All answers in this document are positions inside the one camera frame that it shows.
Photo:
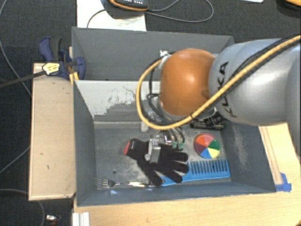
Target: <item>green connector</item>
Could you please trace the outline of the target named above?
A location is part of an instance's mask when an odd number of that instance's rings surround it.
[[[180,142],[180,143],[178,144],[178,148],[179,148],[179,150],[183,150],[183,148],[184,148],[184,143],[183,143],[183,142]]]
[[[171,146],[172,146],[172,148],[173,148],[173,149],[176,149],[176,148],[177,148],[177,145],[178,145],[178,143],[177,143],[177,142],[175,142],[175,141],[174,141],[174,142],[172,142],[172,144],[171,144]]]

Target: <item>blue clamp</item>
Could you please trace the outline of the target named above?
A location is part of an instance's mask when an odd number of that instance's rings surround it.
[[[283,184],[275,185],[277,192],[290,192],[292,190],[292,184],[287,182],[286,175],[284,173],[280,173]]]
[[[76,57],[76,60],[72,61],[69,54],[60,49],[61,41],[61,38],[45,37],[38,43],[39,51],[45,62],[56,62],[59,64],[59,72],[50,75],[68,80],[70,74],[68,67],[72,67],[74,72],[78,72],[79,79],[84,79],[86,73],[84,58]]]

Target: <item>yellow label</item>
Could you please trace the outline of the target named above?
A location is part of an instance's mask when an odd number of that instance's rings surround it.
[[[59,63],[47,63],[42,69],[45,71],[47,75],[55,75],[60,72],[60,64]]]

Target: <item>gray bin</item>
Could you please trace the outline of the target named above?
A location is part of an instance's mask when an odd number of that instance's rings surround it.
[[[73,56],[83,56],[87,65],[85,80],[76,81],[73,94],[78,206],[276,191],[258,128],[231,122],[221,132],[213,132],[222,142],[222,156],[228,160],[230,178],[159,188],[97,190],[94,185],[96,177],[146,179],[135,161],[122,155],[122,150],[128,140],[148,140],[154,133],[140,130],[133,88],[147,64],[158,57],[158,51],[202,48],[216,54],[232,43],[229,36],[73,29]],[[204,131],[183,129],[189,135],[185,148],[190,150],[193,137]]]

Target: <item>orange spherical joint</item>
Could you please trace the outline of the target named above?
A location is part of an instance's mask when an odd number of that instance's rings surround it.
[[[208,76],[214,56],[188,48],[171,55],[161,72],[160,107],[174,116],[188,116],[209,98]]]

